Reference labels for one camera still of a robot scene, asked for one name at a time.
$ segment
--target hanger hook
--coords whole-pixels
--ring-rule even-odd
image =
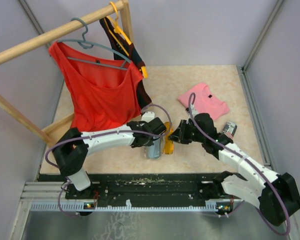
[[[83,21],[82,19],[78,18],[78,17],[73,17],[71,19],[71,21],[79,21],[80,23],[82,23],[82,25],[85,27],[85,31],[82,33],[82,39],[83,41],[86,41],[86,38],[85,38],[85,35],[86,33],[89,31],[88,29],[88,25],[85,23],[85,21]],[[87,46],[87,45],[84,45],[83,43],[81,42],[78,42],[78,44],[83,47],[84,49],[92,49],[94,46],[93,45],[90,45],[90,46]]]
[[[115,23],[118,24],[118,23],[117,23],[117,22],[118,22],[118,19],[119,19],[118,9],[117,9],[117,7],[116,7],[116,5],[114,4],[113,1],[110,1],[109,4],[112,5],[112,7],[113,7],[113,9],[114,9],[114,11],[115,11]]]

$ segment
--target yellow object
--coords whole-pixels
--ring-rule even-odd
[[[166,129],[169,129],[169,122],[165,122],[164,123]],[[173,128],[171,126],[169,133],[164,137],[165,141],[164,141],[164,147],[163,147],[163,152],[165,154],[173,154],[174,152],[174,142],[169,140],[168,137],[173,133]]]
[[[110,16],[107,16],[106,18],[110,20],[110,22],[113,24],[113,27],[114,27],[114,32],[116,34],[121,34],[123,36],[123,38],[126,40],[126,42],[128,43],[128,45],[131,45],[131,41],[130,39],[128,38],[128,36],[125,34],[125,32],[120,28],[119,24],[118,24],[118,18],[119,18],[119,13],[118,13],[118,10],[116,8],[116,5],[110,1],[109,4],[112,5],[114,11],[115,11],[115,20],[112,19],[112,17]],[[114,34],[109,31],[111,36],[115,39],[115,41],[119,44],[119,46],[122,48],[122,50],[125,52],[125,54],[127,55],[127,57],[129,57],[129,53],[127,52],[127,50],[122,46],[121,42],[114,36]],[[142,66],[141,67],[141,72],[143,74],[143,77],[146,79],[148,77],[148,73],[147,73],[147,70],[146,70],[146,67],[145,66]]]

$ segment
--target red sleeveless top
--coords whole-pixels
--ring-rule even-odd
[[[127,62],[124,70],[71,60],[67,57],[117,67],[124,62],[87,55],[62,42],[53,43],[49,53],[71,94],[71,128],[77,127],[80,132],[116,128],[140,115],[141,109],[151,103],[142,83],[143,75],[133,62]]]

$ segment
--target wooden table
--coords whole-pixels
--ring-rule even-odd
[[[163,106],[170,114],[174,127],[181,119],[188,119],[184,106],[177,97],[194,85],[206,83],[212,94],[226,101],[230,112],[218,118],[214,125],[222,130],[226,121],[237,123],[234,142],[257,162],[263,163],[256,134],[250,118],[248,106],[235,65],[194,65],[194,66],[147,66],[148,78],[144,87],[152,102]],[[156,108],[150,108],[163,122],[168,119]],[[55,120],[73,112],[70,93],[64,86]],[[218,173],[236,172],[205,152],[199,143],[189,145],[174,144],[172,155],[162,155],[159,159],[146,159],[143,147],[127,146],[106,149],[88,156],[84,169],[90,174],[118,173]],[[59,170],[43,161],[41,174],[57,174]]]

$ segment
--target teal hanger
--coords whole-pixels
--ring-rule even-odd
[[[120,52],[118,52],[116,50],[113,50],[112,48],[109,48],[107,46],[101,45],[101,44],[93,42],[93,41],[87,41],[86,38],[85,38],[85,34],[88,32],[88,26],[87,26],[87,24],[82,19],[77,18],[77,17],[74,17],[74,18],[71,19],[71,21],[73,21],[73,20],[79,21],[85,27],[85,31],[82,33],[82,40],[80,40],[80,39],[63,39],[63,40],[59,40],[58,41],[59,43],[63,43],[63,42],[75,42],[75,43],[78,43],[84,49],[92,49],[94,46],[97,46],[97,47],[106,49],[106,50],[108,50],[110,52],[113,52],[114,54],[120,56],[121,58],[124,59],[124,62],[122,63],[121,66],[113,66],[113,65],[109,65],[109,64],[104,64],[104,63],[100,63],[100,62],[83,60],[83,59],[79,59],[79,58],[75,58],[75,57],[70,57],[70,56],[68,56],[67,59],[78,61],[78,62],[83,62],[83,63],[88,63],[88,64],[99,65],[99,66],[103,66],[103,67],[109,67],[109,68],[113,68],[113,69],[127,70],[127,68],[124,68],[124,65],[126,64],[126,62],[131,63],[131,60],[129,58],[127,58],[125,55],[121,54]]]

